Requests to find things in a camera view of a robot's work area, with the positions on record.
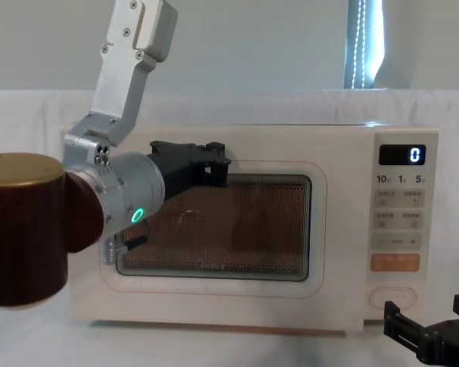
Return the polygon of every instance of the white table surface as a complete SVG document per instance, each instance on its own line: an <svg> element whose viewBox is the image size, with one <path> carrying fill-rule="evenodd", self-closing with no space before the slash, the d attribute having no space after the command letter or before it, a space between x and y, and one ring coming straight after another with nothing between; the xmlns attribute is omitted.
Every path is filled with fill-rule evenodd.
<svg viewBox="0 0 459 367"><path fill-rule="evenodd" d="M459 267L430 267L421 323L456 318ZM0 367L414 367L415 355L368 325L346 336L279 336L71 320L68 287L31 310L0 310Z"/></svg>

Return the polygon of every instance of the black bracket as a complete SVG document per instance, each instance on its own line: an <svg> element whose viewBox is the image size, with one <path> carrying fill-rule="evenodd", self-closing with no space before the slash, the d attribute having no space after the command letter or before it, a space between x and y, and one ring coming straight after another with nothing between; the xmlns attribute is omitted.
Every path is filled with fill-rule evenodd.
<svg viewBox="0 0 459 367"><path fill-rule="evenodd" d="M226 186L231 160L225 145L175 144L153 141L148 157L157 165L165 182L165 200L195 186Z"/></svg>
<svg viewBox="0 0 459 367"><path fill-rule="evenodd" d="M459 315L459 294L453 311ZM426 365L459 367L459 320L423 327L401 314L392 301L384 307L384 335L416 353Z"/></svg>

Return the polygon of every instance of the gold cap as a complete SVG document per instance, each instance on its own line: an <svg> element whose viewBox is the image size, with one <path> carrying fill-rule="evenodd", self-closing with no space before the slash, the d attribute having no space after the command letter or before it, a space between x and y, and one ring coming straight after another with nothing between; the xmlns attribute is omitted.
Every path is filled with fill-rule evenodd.
<svg viewBox="0 0 459 367"><path fill-rule="evenodd" d="M44 184L63 174L63 165L54 158L31 153L0 154L0 187Z"/></svg>

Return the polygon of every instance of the microwave button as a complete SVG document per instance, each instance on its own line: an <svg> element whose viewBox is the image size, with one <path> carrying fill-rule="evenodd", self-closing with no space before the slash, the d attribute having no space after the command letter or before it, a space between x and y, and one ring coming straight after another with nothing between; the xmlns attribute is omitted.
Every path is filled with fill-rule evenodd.
<svg viewBox="0 0 459 367"><path fill-rule="evenodd" d="M375 251L420 251L421 247L422 234L420 232L377 232L373 234L373 250Z"/></svg>
<svg viewBox="0 0 459 367"><path fill-rule="evenodd" d="M376 229L422 229L423 212L409 211L378 211L374 214L374 228Z"/></svg>
<svg viewBox="0 0 459 367"><path fill-rule="evenodd" d="M377 190L374 204L376 208L423 208L425 190Z"/></svg>
<svg viewBox="0 0 459 367"><path fill-rule="evenodd" d="M370 270L416 272L420 270L420 254L372 254Z"/></svg>
<svg viewBox="0 0 459 367"><path fill-rule="evenodd" d="M369 304L375 308L383 309L388 300L392 300L402 309L407 309L415 305L417 295L407 287L378 287L369 296Z"/></svg>

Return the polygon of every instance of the microwave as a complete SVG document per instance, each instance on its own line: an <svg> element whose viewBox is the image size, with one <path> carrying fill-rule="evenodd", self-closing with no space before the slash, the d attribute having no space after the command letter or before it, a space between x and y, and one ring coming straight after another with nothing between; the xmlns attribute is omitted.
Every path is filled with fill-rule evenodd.
<svg viewBox="0 0 459 367"><path fill-rule="evenodd" d="M194 187L70 255L75 317L291 330L361 330L386 300L425 298L438 130L423 126L212 125L135 130L226 145L225 187Z"/></svg>

